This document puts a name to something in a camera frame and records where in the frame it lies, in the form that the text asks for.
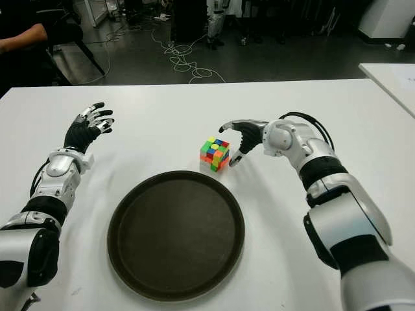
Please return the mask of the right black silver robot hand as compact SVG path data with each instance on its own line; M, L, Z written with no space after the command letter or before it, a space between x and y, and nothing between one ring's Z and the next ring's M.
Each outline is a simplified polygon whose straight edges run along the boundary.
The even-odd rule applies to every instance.
M230 167L237 165L248 152L263 143L263 132L267 124L268 121L241 119L229 121L219 128L219 133L225 130L234 130L242 135L238 151L229 160Z

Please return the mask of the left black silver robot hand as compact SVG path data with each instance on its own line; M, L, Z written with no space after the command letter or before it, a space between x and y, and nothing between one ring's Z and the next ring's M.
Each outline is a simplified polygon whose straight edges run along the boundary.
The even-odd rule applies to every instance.
M113 111L104 109L104 103L92 104L81 111L71 123L64 139L64 148L85 154L98 136L112 131Z

